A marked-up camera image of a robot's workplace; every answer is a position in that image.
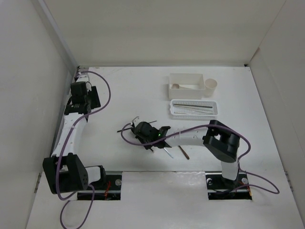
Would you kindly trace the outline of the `dark grey chopstick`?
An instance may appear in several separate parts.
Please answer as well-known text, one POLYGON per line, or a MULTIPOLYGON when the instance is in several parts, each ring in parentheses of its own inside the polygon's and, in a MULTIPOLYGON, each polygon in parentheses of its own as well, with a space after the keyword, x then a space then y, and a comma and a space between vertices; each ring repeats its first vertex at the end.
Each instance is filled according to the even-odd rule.
POLYGON ((200 107, 200 108, 208 108, 212 109, 213 106, 200 106, 200 105, 188 105, 188 104, 173 104, 173 106, 180 106, 180 107, 200 107))

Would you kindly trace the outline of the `beige wooden spoon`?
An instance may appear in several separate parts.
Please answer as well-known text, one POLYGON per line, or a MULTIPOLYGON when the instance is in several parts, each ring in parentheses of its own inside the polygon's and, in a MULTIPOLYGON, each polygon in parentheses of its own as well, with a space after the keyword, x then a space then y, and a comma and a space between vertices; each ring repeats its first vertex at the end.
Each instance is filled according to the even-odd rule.
POLYGON ((173 83, 171 85, 171 89, 197 90, 198 87, 196 85, 184 85, 184 84, 173 83))

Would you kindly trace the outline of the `silver metal chopstick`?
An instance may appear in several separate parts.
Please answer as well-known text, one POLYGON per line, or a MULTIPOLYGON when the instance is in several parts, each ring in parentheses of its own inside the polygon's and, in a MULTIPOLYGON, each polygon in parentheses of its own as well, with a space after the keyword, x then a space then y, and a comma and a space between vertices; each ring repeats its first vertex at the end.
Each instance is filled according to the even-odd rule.
POLYGON ((174 111, 173 113, 174 114, 181 114, 181 115, 214 115, 213 112, 194 111, 194 110, 174 111))

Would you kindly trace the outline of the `black chopstick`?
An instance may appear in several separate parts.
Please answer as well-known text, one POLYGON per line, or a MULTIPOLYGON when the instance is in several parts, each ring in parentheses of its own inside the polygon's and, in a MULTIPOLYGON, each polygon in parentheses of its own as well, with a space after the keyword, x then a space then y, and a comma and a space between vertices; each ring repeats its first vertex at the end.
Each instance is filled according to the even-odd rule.
MULTIPOLYGON (((157 122, 157 120, 151 121, 151 122, 149 122, 149 124, 152 124, 152 123, 155 123, 155 122, 157 122)), ((116 133, 120 133, 120 132, 126 131, 126 130, 131 130, 132 128, 133 128, 133 127, 124 128, 123 130, 121 129, 121 130, 116 131, 116 133)))

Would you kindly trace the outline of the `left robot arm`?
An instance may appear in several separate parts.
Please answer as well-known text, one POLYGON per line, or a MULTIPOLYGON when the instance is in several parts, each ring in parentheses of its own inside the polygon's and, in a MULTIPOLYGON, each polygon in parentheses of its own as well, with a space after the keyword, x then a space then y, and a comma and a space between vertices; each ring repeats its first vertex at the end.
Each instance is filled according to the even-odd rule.
POLYGON ((64 111, 64 123, 59 141, 50 157, 43 161, 43 170, 53 194, 105 187, 107 178, 103 166, 85 167, 77 152, 81 135, 92 109, 100 108, 98 92, 89 79, 71 84, 71 96, 64 111))

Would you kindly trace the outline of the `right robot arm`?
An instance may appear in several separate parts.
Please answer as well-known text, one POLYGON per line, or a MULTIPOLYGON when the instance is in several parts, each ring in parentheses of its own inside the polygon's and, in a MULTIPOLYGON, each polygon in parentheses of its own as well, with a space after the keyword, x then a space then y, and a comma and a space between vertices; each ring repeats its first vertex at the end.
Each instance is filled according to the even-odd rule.
POLYGON ((237 153, 240 137, 229 131, 223 123, 212 120, 212 127, 194 129, 191 131, 162 126, 157 129, 138 117, 132 120, 131 131, 135 138, 144 144, 145 149, 173 148, 176 146, 203 146, 221 161, 221 183, 227 189, 232 189, 238 182, 237 153))

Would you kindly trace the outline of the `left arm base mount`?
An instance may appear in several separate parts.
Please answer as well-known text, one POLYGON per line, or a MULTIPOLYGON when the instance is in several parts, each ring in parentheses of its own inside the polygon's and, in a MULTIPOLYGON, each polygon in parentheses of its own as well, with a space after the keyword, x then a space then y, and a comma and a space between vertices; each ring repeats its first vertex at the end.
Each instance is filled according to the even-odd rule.
POLYGON ((89 171, 89 184, 95 189, 94 200, 120 200, 122 172, 89 171))

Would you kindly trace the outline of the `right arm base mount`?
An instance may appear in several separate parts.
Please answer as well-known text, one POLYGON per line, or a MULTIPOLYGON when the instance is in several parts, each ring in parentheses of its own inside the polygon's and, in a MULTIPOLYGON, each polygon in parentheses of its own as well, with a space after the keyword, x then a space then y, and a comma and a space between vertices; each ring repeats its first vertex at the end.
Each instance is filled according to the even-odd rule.
POLYGON ((221 172, 205 173, 205 178, 209 200, 252 200, 245 173, 240 173, 234 181, 223 178, 221 172))

